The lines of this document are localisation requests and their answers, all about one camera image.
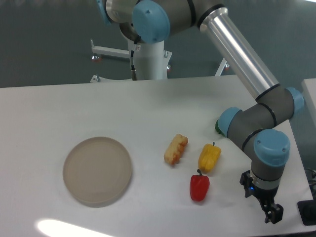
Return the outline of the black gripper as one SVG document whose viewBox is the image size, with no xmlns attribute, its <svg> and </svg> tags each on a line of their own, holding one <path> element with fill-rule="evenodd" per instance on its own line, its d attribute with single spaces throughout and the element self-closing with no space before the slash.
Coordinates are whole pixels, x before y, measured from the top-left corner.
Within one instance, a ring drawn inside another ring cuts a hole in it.
<svg viewBox="0 0 316 237">
<path fill-rule="evenodd" d="M 245 197 L 254 196 L 258 199 L 264 211 L 265 223 L 276 224 L 283 218 L 283 207 L 275 203 L 275 196 L 278 191 L 278 183 L 263 181 L 256 176 L 250 176 L 250 171 L 241 174 L 240 184 L 245 191 Z"/>
</svg>

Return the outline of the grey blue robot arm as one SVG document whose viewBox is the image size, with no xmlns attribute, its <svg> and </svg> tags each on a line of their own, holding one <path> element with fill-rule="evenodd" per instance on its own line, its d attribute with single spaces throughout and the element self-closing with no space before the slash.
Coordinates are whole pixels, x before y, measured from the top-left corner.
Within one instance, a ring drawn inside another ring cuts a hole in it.
<svg viewBox="0 0 316 237">
<path fill-rule="evenodd" d="M 119 24 L 128 40 L 133 80 L 167 77 L 164 42 L 170 36 L 197 27 L 211 39 L 256 101 L 245 111 L 226 109 L 217 128 L 251 159 L 250 170 L 240 178 L 245 196 L 258 199 L 265 222 L 279 222 L 283 207 L 274 198 L 289 159 L 290 141 L 276 126 L 304 107 L 302 94 L 279 84 L 220 0 L 99 0 L 97 6 L 103 22 Z"/>
</svg>

